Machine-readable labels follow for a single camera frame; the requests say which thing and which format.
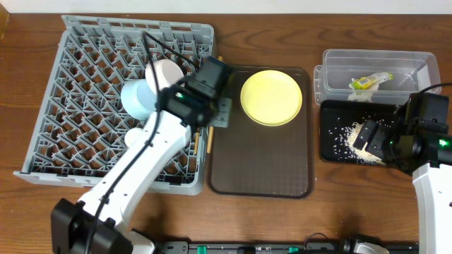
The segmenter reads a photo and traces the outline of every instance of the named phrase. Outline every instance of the white cup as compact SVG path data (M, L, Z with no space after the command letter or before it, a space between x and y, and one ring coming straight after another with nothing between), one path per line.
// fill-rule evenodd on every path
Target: white cup
M182 73L177 63L168 59L155 61L154 68L160 90L165 87L170 87L184 77L184 73ZM146 66L145 76L150 89L155 93L154 75L150 64Z

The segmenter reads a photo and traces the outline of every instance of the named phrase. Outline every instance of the green clip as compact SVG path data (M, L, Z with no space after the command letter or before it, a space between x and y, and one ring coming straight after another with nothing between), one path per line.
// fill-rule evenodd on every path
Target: green clip
M207 254L207 247L198 246L198 254Z

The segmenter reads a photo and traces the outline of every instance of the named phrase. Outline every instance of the wall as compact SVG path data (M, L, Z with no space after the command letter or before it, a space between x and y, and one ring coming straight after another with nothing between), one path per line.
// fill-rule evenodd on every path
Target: wall
M10 13L450 14L450 0L0 0Z

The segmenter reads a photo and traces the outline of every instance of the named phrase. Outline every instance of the clear plastic container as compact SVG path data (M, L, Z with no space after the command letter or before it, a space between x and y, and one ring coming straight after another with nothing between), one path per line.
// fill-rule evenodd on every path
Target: clear plastic container
M349 87L352 78L383 71L392 73L393 79L380 84L378 90ZM436 57L429 52L329 49L323 53L323 65L314 69L314 94L318 105L326 99L404 104L410 93L440 82ZM441 88L430 92L438 94Z

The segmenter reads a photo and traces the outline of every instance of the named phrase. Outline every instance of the brown tray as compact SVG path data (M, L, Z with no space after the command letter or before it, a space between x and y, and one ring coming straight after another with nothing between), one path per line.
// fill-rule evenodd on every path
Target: brown tray
M297 81L303 103L298 115L281 126L251 120L240 104L240 91L253 74L282 71ZM215 128L208 185L219 194L305 198L314 189L311 82L296 68L236 66L228 97L228 128Z

